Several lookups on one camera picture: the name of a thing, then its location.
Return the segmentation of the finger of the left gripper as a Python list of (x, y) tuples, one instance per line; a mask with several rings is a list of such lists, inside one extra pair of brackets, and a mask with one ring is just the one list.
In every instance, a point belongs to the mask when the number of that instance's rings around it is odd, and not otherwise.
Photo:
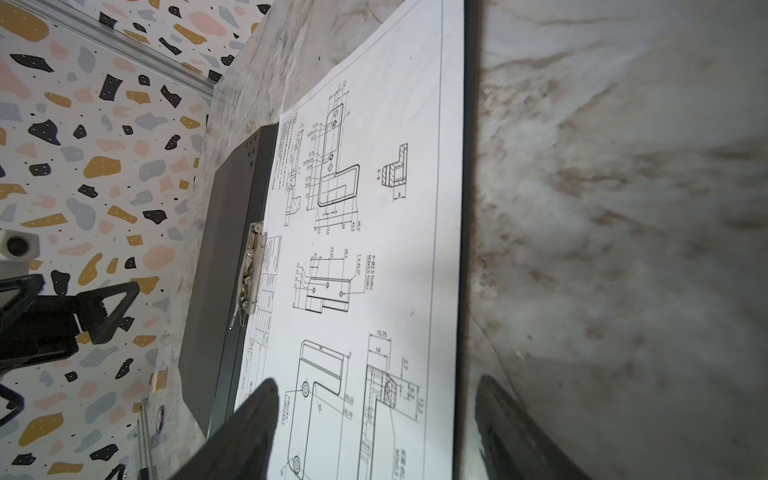
[(139, 293), (139, 284), (129, 281), (77, 294), (75, 315), (81, 330), (95, 345), (108, 343)]

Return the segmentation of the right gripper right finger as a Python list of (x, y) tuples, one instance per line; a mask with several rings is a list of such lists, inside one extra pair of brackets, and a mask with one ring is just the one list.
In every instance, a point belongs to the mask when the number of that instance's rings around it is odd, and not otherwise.
[(478, 384), (475, 420), (490, 479), (590, 478), (489, 375)]

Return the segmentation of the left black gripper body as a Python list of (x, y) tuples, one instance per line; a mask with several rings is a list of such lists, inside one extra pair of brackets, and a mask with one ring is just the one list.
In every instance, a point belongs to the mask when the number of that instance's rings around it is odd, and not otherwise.
[(73, 296), (44, 295), (40, 274), (1, 281), (1, 370), (64, 360), (78, 351)]

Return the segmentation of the metal binder clip mechanism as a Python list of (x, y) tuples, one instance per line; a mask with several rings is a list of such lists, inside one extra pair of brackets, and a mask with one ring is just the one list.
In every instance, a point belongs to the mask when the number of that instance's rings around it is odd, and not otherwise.
[(244, 327), (255, 313), (267, 237), (262, 222), (249, 225), (236, 284), (235, 307), (228, 328)]

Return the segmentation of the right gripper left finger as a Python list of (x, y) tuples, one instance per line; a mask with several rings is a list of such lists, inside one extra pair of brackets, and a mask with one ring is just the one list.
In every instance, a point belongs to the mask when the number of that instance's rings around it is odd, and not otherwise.
[(278, 386), (268, 378), (173, 477), (265, 479), (278, 420)]

